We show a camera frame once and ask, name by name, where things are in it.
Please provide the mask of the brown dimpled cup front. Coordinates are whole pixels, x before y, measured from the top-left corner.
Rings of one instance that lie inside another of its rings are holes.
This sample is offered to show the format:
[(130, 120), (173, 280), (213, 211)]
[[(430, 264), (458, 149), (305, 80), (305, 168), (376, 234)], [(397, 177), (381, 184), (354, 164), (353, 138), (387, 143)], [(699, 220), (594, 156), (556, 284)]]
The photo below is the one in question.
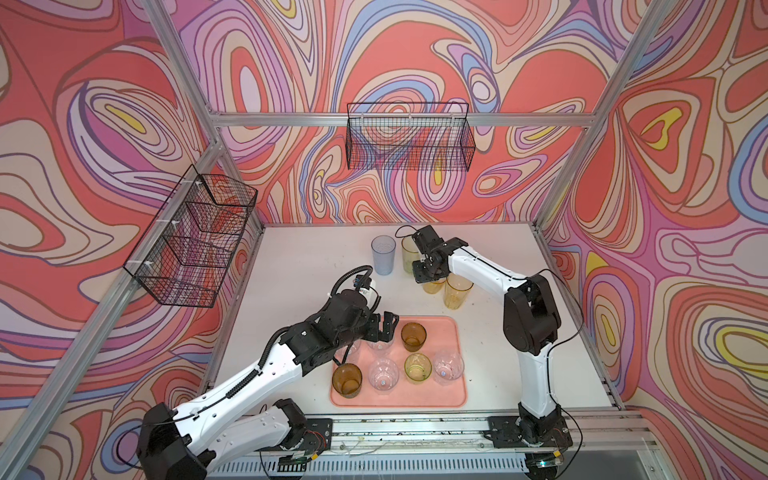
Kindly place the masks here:
[(361, 390), (362, 383), (362, 371), (352, 363), (341, 364), (332, 375), (333, 390), (344, 398), (356, 397)]

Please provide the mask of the short bright green cup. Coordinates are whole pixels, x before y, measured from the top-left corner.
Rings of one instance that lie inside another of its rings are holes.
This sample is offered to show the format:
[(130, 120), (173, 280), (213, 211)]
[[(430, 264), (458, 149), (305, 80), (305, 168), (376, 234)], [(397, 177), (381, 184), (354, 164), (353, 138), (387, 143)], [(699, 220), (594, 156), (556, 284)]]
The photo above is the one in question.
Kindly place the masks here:
[(432, 374), (432, 362), (428, 356), (416, 352), (409, 355), (404, 361), (404, 373), (412, 383), (423, 383)]

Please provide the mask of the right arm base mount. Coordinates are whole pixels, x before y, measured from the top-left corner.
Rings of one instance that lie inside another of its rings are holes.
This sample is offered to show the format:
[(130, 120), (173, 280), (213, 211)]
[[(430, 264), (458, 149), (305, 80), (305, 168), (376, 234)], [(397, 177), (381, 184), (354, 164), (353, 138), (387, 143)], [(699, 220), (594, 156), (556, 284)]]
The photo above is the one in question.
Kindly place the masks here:
[(553, 448), (565, 451), (574, 445), (561, 415), (543, 420), (520, 416), (491, 416), (482, 437), (494, 448)]

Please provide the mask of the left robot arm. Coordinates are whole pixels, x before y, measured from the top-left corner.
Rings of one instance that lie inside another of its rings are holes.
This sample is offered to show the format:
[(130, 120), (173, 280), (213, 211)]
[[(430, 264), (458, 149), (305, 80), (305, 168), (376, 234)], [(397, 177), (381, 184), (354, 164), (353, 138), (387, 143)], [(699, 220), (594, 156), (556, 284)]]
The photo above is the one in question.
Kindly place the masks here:
[(174, 408), (160, 403), (148, 410), (128, 465), (148, 479), (204, 479), (251, 452), (302, 444), (307, 421), (293, 400), (249, 412), (315, 369), (339, 363), (339, 350), (393, 339), (399, 317), (377, 311), (373, 271), (362, 265), (343, 274), (317, 312), (275, 331), (261, 356), (222, 384)]

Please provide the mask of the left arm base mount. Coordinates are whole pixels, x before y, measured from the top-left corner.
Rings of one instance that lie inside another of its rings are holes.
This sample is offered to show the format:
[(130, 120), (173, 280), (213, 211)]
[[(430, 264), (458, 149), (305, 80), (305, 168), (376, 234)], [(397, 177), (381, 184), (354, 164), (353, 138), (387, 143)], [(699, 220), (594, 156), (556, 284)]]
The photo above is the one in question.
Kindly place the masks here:
[(264, 453), (297, 452), (299, 456), (321, 454), (332, 446), (333, 420), (330, 417), (311, 417), (306, 421), (306, 428), (300, 440), (292, 441), (290, 445), (283, 442), (280, 445), (261, 449)]

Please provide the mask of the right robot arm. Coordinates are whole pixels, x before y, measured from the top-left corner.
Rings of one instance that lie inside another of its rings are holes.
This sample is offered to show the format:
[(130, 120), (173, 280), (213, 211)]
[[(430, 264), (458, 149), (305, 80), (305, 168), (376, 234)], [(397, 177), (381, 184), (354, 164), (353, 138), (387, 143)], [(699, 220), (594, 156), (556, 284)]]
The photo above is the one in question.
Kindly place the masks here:
[(503, 304), (503, 334), (518, 353), (522, 396), (519, 428), (537, 443), (563, 419), (551, 386), (550, 356), (558, 343), (562, 318), (548, 279), (525, 276), (505, 268), (473, 249), (466, 241), (445, 240), (433, 226), (409, 227), (419, 252), (412, 263), (419, 284), (455, 274), (494, 295)]

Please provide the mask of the short yellow cup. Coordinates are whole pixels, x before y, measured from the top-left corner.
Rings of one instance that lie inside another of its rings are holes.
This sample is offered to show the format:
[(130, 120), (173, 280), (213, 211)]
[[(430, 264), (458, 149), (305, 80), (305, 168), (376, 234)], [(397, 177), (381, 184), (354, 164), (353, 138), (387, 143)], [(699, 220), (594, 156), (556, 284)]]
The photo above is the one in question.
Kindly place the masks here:
[(422, 289), (423, 289), (423, 291), (425, 293), (427, 293), (429, 295), (434, 295), (434, 294), (437, 294), (438, 292), (441, 291), (441, 289), (443, 288), (444, 284), (445, 284), (445, 280), (444, 279), (439, 279), (439, 280), (436, 280), (436, 281), (431, 281), (431, 282), (424, 283), (422, 285)]

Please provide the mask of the brown dimpled cup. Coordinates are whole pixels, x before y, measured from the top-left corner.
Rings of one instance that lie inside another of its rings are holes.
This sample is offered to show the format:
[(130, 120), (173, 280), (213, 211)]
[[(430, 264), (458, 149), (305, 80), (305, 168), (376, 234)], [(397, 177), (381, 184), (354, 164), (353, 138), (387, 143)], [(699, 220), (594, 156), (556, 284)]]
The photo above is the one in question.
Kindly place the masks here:
[(418, 322), (406, 323), (401, 330), (401, 341), (408, 352), (417, 352), (427, 340), (426, 328)]
[(332, 375), (333, 390), (344, 398), (356, 397), (361, 390), (362, 383), (362, 371), (352, 363), (341, 364)]

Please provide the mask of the clear faceted cup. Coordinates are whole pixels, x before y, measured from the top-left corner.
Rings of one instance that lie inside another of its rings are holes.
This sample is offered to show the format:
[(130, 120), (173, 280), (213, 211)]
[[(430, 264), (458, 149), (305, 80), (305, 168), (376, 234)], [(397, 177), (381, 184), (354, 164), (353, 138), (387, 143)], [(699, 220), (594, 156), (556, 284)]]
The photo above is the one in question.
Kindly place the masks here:
[(378, 358), (369, 367), (369, 383), (378, 393), (391, 392), (397, 386), (399, 378), (399, 368), (389, 358)]
[(374, 354), (384, 354), (385, 352), (388, 352), (394, 345), (394, 341), (364, 341), (364, 344), (374, 353)]

